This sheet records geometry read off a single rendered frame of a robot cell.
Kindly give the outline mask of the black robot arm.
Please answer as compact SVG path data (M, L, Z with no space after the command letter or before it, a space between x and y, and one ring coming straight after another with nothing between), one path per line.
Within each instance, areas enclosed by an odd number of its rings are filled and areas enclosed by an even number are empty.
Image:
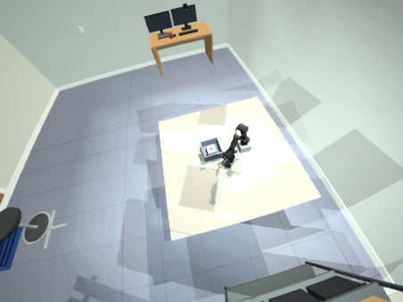
M241 135L238 135L236 133L236 130L239 130L241 132ZM221 155L221 159L223 159L221 165L224 167L227 167L228 164L233 160L234 158L234 149L238 143L239 140L241 140L242 146L244 145L249 145L249 142L251 141L251 138L247 135L249 131L249 127L244 125L243 123L239 124L237 128L235 129L235 133L233 136L233 140L229 146L229 149L226 151L223 151Z

